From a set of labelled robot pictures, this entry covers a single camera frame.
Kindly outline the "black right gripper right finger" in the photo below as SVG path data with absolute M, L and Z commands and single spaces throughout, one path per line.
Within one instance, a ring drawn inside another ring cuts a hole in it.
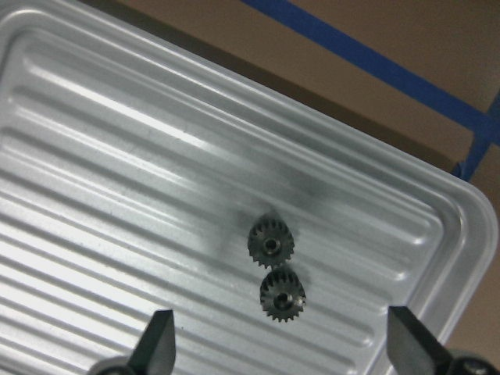
M 446 374 L 452 355 L 406 306 L 390 306 L 387 357 L 397 374 Z

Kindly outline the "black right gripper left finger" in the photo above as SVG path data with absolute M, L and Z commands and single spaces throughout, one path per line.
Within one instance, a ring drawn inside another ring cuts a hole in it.
M 173 310 L 152 315 L 127 361 L 132 374 L 171 374 L 176 360 Z

